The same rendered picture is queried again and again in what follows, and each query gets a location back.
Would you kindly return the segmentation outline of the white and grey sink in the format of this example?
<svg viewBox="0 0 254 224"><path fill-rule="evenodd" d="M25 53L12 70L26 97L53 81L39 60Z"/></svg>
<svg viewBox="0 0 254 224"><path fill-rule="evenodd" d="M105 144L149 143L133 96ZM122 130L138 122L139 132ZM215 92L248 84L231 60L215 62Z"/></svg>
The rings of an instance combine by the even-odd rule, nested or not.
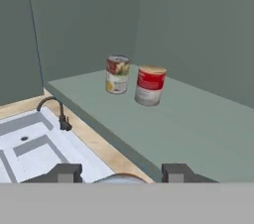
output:
<svg viewBox="0 0 254 224"><path fill-rule="evenodd" d="M62 131L47 107L0 119L0 182L22 182L57 164L81 164L83 182L114 174L73 131Z"/></svg>

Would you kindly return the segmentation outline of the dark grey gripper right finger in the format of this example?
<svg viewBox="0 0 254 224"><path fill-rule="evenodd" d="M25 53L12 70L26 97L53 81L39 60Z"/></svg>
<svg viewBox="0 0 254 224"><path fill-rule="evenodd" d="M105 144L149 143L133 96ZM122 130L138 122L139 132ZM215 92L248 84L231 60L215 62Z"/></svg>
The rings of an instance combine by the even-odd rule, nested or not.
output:
<svg viewBox="0 0 254 224"><path fill-rule="evenodd" d="M162 164L162 182L167 183L214 183L211 178L195 173L186 164Z"/></svg>

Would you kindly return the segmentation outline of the dark bronze tap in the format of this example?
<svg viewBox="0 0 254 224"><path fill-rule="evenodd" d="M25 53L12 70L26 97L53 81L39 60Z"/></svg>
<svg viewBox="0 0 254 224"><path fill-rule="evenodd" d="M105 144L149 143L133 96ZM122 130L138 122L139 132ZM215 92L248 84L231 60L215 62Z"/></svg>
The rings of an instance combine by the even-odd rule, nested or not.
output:
<svg viewBox="0 0 254 224"><path fill-rule="evenodd" d="M49 96L44 98L37 106L37 111L40 112L43 105L50 100L56 100L57 103L60 106L60 116L59 116L59 123L60 123L60 129L62 131L70 131L72 129L72 125L70 124L68 117L64 114L64 105L54 96Z"/></svg>

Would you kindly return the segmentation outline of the red and white can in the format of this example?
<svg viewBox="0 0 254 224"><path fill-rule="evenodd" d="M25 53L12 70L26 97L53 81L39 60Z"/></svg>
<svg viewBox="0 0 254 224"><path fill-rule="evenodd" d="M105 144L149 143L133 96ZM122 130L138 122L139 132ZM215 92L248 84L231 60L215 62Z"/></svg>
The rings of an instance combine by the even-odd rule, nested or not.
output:
<svg viewBox="0 0 254 224"><path fill-rule="evenodd" d="M167 70L160 66L140 65L138 69L135 100L144 106L160 103Z"/></svg>

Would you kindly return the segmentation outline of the can with vegetable picture label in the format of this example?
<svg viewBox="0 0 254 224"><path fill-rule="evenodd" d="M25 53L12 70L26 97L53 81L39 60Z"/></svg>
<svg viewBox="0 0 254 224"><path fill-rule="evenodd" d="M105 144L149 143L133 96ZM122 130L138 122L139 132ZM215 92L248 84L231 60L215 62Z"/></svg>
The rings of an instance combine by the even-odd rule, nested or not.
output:
<svg viewBox="0 0 254 224"><path fill-rule="evenodd" d="M112 94L127 91L130 70L130 58L122 55L111 55L106 60L105 89Z"/></svg>

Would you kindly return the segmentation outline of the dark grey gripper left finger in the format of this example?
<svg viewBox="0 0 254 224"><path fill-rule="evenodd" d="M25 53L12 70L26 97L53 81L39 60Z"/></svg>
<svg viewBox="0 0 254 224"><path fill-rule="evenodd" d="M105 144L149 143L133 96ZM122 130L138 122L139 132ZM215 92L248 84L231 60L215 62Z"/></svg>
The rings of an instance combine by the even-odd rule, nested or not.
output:
<svg viewBox="0 0 254 224"><path fill-rule="evenodd" d="M57 164L49 172L27 179L29 183L82 183L81 164Z"/></svg>

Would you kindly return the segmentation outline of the silver can with tan lid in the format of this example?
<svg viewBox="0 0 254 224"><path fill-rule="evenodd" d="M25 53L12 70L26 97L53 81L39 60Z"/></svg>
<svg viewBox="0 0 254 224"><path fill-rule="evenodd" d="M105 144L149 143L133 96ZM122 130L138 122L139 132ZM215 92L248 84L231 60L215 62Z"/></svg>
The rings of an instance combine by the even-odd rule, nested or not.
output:
<svg viewBox="0 0 254 224"><path fill-rule="evenodd" d="M101 182L114 183L114 184L116 183L139 184L139 183L145 183L145 180L131 173L115 173L95 181L95 183L101 183Z"/></svg>

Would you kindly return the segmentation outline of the grey-green open cabinet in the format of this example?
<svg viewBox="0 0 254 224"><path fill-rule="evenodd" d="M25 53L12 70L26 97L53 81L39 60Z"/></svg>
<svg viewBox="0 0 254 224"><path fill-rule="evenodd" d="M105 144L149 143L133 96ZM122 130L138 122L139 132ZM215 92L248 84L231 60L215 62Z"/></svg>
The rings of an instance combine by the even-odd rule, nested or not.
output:
<svg viewBox="0 0 254 224"><path fill-rule="evenodd" d="M166 68L158 106L105 91L110 54ZM254 182L254 0L0 0L0 105L45 91L153 179Z"/></svg>

